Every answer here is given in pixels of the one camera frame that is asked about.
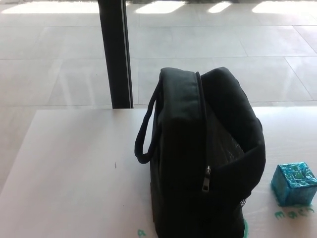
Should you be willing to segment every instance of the white board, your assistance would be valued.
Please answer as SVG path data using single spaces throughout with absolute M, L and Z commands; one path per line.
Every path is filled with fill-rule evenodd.
M 255 111 L 264 127 L 267 163 L 243 209 L 248 237 L 315 238 L 316 199 L 310 207 L 316 212 L 282 209 L 269 184 L 277 164 L 305 161 L 317 174 L 317 108 Z M 133 155 L 144 114 L 38 111 L 0 195 L 0 237 L 156 238 L 149 165 Z

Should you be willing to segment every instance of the black pole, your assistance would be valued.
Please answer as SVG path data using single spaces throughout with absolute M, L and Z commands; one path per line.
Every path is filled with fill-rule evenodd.
M 98 0 L 112 108 L 133 108 L 125 0 Z

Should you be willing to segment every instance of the white floor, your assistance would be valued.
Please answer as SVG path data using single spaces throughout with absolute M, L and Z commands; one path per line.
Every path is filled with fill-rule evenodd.
M 225 66 L 254 106 L 317 105 L 317 3 L 221 7 L 127 6 L 137 107 L 166 66 Z M 111 108 L 97 4 L 0 4 L 0 191 L 35 111 L 56 108 Z

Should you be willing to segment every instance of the glittery blue cube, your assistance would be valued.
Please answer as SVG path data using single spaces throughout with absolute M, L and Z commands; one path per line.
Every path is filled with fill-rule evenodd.
M 317 191 L 317 179 L 305 162 L 278 165 L 271 185 L 280 206 L 310 205 Z

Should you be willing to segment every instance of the backpack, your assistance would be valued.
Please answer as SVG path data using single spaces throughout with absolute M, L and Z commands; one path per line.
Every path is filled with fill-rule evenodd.
M 155 104 L 152 140 L 143 154 Z M 159 238 L 242 238 L 242 206 L 265 166 L 262 125 L 227 68 L 163 68 L 135 142 L 150 162 Z

